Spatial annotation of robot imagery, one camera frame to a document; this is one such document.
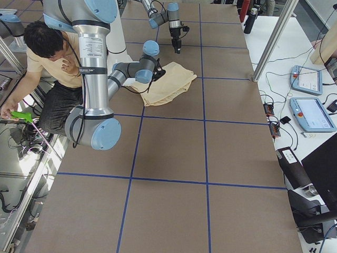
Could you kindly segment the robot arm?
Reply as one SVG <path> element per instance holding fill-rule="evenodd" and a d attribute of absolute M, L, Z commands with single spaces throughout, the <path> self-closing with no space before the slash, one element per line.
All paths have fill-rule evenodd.
<path fill-rule="evenodd" d="M 109 73 L 106 37 L 118 15 L 116 1 L 44 1 L 43 15 L 48 27 L 76 33 L 79 38 L 75 59 L 82 76 L 83 104 L 67 117 L 66 136 L 75 147 L 80 144 L 109 150 L 118 142 L 122 130 L 109 101 L 129 78 L 152 84 L 165 75 L 157 58 L 159 45 L 146 41 L 139 61 L 116 63 Z"/>
<path fill-rule="evenodd" d="M 180 20 L 179 5 L 176 2 L 168 3 L 167 7 L 159 1 L 138 1 L 147 12 L 148 22 L 152 29 L 168 23 L 171 43 L 176 54 L 181 53 L 182 38 L 188 34 L 190 28 Z"/>

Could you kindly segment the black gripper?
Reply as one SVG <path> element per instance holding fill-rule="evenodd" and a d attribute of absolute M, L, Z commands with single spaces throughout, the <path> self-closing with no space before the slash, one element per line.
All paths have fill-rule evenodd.
<path fill-rule="evenodd" d="M 177 27 L 169 27 L 170 35 L 171 35 L 171 43 L 172 46 L 174 47 L 174 52 L 176 54 L 180 54 L 181 52 L 181 31 L 185 32 L 183 37 L 189 32 L 190 28 L 185 25 L 180 25 Z"/>
<path fill-rule="evenodd" d="M 152 82 L 157 81 L 158 79 L 160 79 L 161 77 L 163 77 L 166 74 L 166 70 L 163 69 L 163 67 L 160 64 L 160 60 L 157 59 L 156 63 L 155 63 L 155 67 L 153 69 L 153 74 L 152 74 Z"/>

